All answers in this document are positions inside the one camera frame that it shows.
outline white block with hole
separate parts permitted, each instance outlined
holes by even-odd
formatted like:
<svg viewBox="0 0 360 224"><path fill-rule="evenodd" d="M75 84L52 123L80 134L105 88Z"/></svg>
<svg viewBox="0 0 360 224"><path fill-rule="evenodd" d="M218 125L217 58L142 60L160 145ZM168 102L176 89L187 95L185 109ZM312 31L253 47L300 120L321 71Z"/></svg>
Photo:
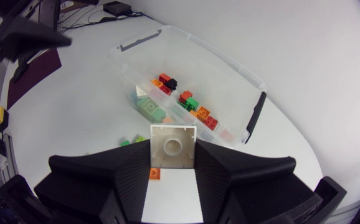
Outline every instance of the white block with hole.
<svg viewBox="0 0 360 224"><path fill-rule="evenodd" d="M151 167L193 169L197 127L151 125Z"/></svg>

